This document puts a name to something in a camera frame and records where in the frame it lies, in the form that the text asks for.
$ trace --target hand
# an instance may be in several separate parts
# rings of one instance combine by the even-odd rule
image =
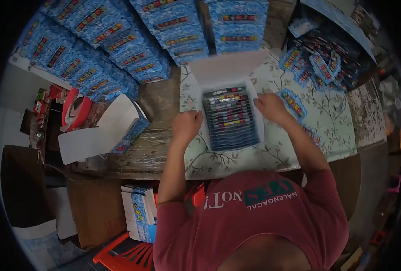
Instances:
[[[176,115],[172,123],[172,145],[177,145],[185,149],[188,144],[199,132],[202,125],[203,114],[202,111],[185,111]]]
[[[258,94],[254,103],[263,116],[281,127],[283,127],[283,124],[288,122],[290,118],[294,119],[286,110],[283,100],[278,95],[272,93]]]

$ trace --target red t-shirt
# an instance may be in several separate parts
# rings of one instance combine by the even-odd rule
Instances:
[[[331,171],[302,188],[273,171],[244,171],[211,183],[190,217],[183,203],[157,212],[157,271],[216,271],[242,243],[259,234],[287,238],[312,269],[330,268],[348,241],[348,222]]]

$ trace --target red plastic stool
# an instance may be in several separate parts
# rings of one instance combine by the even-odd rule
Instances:
[[[151,270],[152,266],[152,248],[150,243],[141,243],[140,245],[124,252],[122,254],[112,256],[109,252],[119,245],[122,241],[129,237],[129,232],[122,234],[115,240],[110,242],[93,258],[94,263],[102,263],[112,271],[145,271]]]

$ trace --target floral tablecloth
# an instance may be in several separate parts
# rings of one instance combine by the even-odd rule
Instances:
[[[278,67],[278,50],[271,51],[250,75],[257,93],[277,93],[288,89],[297,95],[307,110],[302,124],[319,135],[319,147],[329,162],[356,154],[354,128],[346,95],[337,91],[316,91],[311,81],[302,88],[294,81],[293,73]],[[196,86],[189,68],[182,67],[181,112],[196,108]],[[209,150],[201,135],[197,135],[185,152],[187,180],[223,178],[243,170],[289,171],[300,168],[287,133],[267,119],[264,119],[264,125],[264,142],[228,152]]]

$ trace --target person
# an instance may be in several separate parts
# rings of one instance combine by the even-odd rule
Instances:
[[[348,241],[348,223],[321,150],[275,94],[255,106],[289,135],[307,176],[304,188],[274,171],[242,171],[212,181],[189,216],[184,152],[202,112],[179,113],[158,188],[153,257],[157,271],[260,271],[330,268]]]

